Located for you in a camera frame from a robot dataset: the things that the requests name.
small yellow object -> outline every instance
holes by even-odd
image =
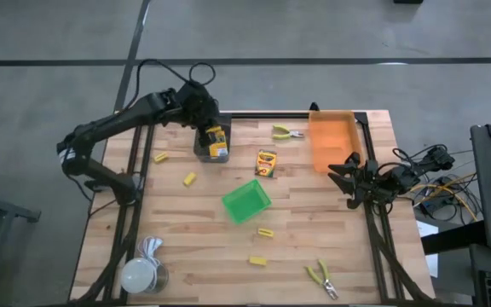
[[[167,153],[161,153],[158,154],[156,157],[154,157],[154,163],[158,164],[164,160],[168,159],[168,154]]]
[[[270,229],[258,229],[257,233],[260,235],[268,236],[270,238],[274,238],[274,231]]]
[[[185,177],[185,180],[183,180],[183,184],[186,186],[191,185],[194,182],[194,179],[196,179],[196,174],[193,172],[188,173],[188,175]]]
[[[262,257],[250,256],[249,257],[249,263],[250,264],[256,264],[256,265],[266,266],[266,259],[265,258],[262,258]]]
[[[222,156],[228,156],[227,138],[225,136],[225,131],[221,126],[211,127],[206,130],[205,133],[210,140],[212,140],[212,144],[210,145],[210,157],[215,159]]]
[[[289,130],[284,125],[272,125],[272,129],[278,133],[274,133],[272,138],[275,140],[286,140],[291,137],[304,137],[304,134],[295,130]]]

table leg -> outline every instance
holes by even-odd
[[[0,211],[10,212],[15,214],[17,217],[25,218],[29,223],[36,223],[39,220],[39,216],[41,216],[40,211],[32,211],[26,208],[22,208],[21,206],[13,205],[6,201],[0,200]]]
[[[471,244],[486,245],[484,221],[470,223],[422,238],[425,255],[468,247]]]

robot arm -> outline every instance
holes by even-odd
[[[334,173],[330,172],[328,176],[345,194],[353,196],[347,200],[347,205],[349,209],[355,209],[364,201],[371,201],[377,205],[389,204],[398,195],[410,191],[425,173],[450,170],[453,162],[454,158],[446,149],[437,146],[430,149],[422,160],[410,160],[410,165],[392,162],[378,166],[376,160],[368,160],[364,166],[359,167],[360,156],[358,153],[352,153],[345,164],[329,165],[329,169]],[[387,165],[396,167],[380,175],[379,171]]]
[[[115,173],[90,158],[97,142],[106,140],[128,129],[168,123],[178,123],[198,129],[200,145],[209,144],[205,131],[216,125],[219,115],[217,101],[205,86],[187,81],[178,91],[168,89],[151,93],[114,115],[79,125],[56,146],[61,167],[67,176],[86,175],[94,180],[87,187],[95,191],[111,188],[120,205],[133,204],[138,196],[138,182],[130,174]]]

yellow cable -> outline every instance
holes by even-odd
[[[411,191],[413,191],[414,189],[418,189],[418,188],[439,188],[437,191],[443,190],[443,191],[449,192],[456,199],[458,199],[458,201],[461,203],[461,205],[463,205],[465,207],[465,209],[467,209],[467,211],[469,212],[469,214],[471,214],[471,217],[473,217],[473,220],[475,220],[475,222],[478,221],[477,220],[477,217],[475,216],[475,214],[473,214],[473,211],[469,208],[469,206],[467,205],[467,203],[461,197],[459,197],[453,190],[451,190],[450,188],[447,188],[445,186],[438,186],[438,185],[435,185],[435,184],[419,184],[419,185],[415,186],[413,189],[411,189]],[[426,200],[429,200],[432,197],[433,196],[431,196],[431,194],[430,194],[429,196],[427,196],[424,199],[422,199],[420,202],[424,202]]]
[[[448,188],[449,186],[451,186],[451,185],[455,184],[456,182],[459,182],[459,181],[462,181],[462,180],[464,180],[464,179],[466,179],[466,178],[469,178],[469,177],[473,177],[473,176],[475,176],[475,174],[476,174],[476,173],[471,173],[471,174],[469,174],[469,175],[465,175],[465,176],[460,177],[460,178],[458,178],[458,179],[454,179],[453,181],[451,181],[451,182],[449,182],[449,183],[447,183],[447,184],[445,184],[445,185],[443,185],[443,186],[436,186],[436,187],[437,187],[437,188],[439,188],[439,189],[438,189],[437,191],[435,191],[435,192],[431,193],[431,194],[430,194],[430,196],[428,196],[428,197],[434,197],[434,196],[436,196],[437,194],[439,194],[439,193],[440,193],[440,192],[443,190],[443,188]],[[422,186],[422,184],[417,185],[417,186],[415,186],[415,187],[411,188],[409,192],[412,192],[412,191],[417,190],[417,189],[419,189],[419,188],[425,188],[425,186]]]

yellow crayon box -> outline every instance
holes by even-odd
[[[268,150],[259,150],[257,155],[257,165],[255,166],[255,175],[273,177],[274,168],[276,167],[276,152]]]
[[[215,126],[206,131],[211,140],[210,157],[219,158],[228,155],[227,138],[221,126]]]

